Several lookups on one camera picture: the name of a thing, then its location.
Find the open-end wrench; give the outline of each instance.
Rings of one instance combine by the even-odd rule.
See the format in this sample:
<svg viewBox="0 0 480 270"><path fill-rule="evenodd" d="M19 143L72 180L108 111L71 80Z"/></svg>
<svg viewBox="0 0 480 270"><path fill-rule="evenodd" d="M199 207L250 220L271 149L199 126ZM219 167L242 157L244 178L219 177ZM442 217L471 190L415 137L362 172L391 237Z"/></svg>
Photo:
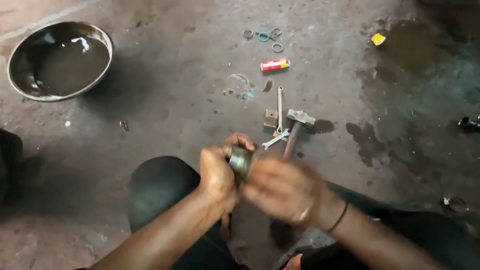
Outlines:
<svg viewBox="0 0 480 270"><path fill-rule="evenodd" d="M273 138L273 139L272 139L271 141L269 141L268 143L262 143L262 146L265 148L265 150L267 150L267 149L268 149L272 144L274 144L275 142L281 140L281 139L282 139L283 137L285 137L285 136L290 135L290 132L288 132L288 131L289 131L289 128L286 128L286 129L282 132L282 134L280 134L280 136Z"/></svg>
<svg viewBox="0 0 480 270"><path fill-rule="evenodd" d="M283 91L283 87L279 86L278 87L278 128L276 128L276 132L278 134L283 133L283 127L282 127L282 122L283 122L283 117L282 117L282 91Z"/></svg>

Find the green o-ring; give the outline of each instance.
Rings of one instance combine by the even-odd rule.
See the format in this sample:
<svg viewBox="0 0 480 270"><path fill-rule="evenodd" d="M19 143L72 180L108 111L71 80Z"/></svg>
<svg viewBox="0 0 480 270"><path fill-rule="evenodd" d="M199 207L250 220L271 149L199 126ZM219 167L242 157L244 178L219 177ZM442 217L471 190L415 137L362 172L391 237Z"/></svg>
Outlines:
<svg viewBox="0 0 480 270"><path fill-rule="evenodd" d="M267 36L266 39L262 39L262 38L260 37L261 34L265 34L265 35ZM262 32L258 33L258 39L259 39L261 42L266 42L269 37L270 37L270 36L269 36L268 33L265 32L265 31L262 31Z"/></svg>

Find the hand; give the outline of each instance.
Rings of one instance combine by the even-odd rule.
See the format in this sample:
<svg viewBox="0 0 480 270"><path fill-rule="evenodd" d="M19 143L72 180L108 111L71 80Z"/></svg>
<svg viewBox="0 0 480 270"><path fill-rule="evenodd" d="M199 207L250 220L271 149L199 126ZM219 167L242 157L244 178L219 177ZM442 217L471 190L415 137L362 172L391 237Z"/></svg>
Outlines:
<svg viewBox="0 0 480 270"><path fill-rule="evenodd" d="M286 222L321 229L333 225L321 218L335 196L326 181L306 164L272 155L260 158L253 162L242 193L265 213Z"/></svg>
<svg viewBox="0 0 480 270"><path fill-rule="evenodd" d="M200 154L200 187L225 204L226 213L233 210L240 197L235 187L233 171L227 162L232 155L232 146L255 150L247 135L234 133L223 144L208 146Z"/></svg>

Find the hammer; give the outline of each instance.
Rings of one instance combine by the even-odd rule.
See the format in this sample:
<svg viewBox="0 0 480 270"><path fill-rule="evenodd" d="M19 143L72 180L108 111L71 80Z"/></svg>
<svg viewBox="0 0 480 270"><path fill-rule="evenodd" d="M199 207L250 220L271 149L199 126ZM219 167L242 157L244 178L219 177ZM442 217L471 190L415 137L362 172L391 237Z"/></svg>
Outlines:
<svg viewBox="0 0 480 270"><path fill-rule="evenodd" d="M292 132L290 132L290 136L288 137L287 147L283 153L284 159L291 157L301 126L306 125L311 127L315 123L315 118L308 116L308 114L304 113L302 110L289 109L287 118L294 120L295 123L293 124Z"/></svg>

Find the hammer head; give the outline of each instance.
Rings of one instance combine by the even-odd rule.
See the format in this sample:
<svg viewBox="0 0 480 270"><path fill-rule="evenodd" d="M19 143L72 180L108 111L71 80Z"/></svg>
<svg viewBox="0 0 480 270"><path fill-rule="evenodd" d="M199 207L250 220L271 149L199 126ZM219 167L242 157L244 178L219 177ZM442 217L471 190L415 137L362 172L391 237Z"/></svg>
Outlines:
<svg viewBox="0 0 480 270"><path fill-rule="evenodd" d="M308 116L308 114L302 110L289 109L287 117L289 119L301 122L307 126L312 126L315 123L315 118Z"/></svg>

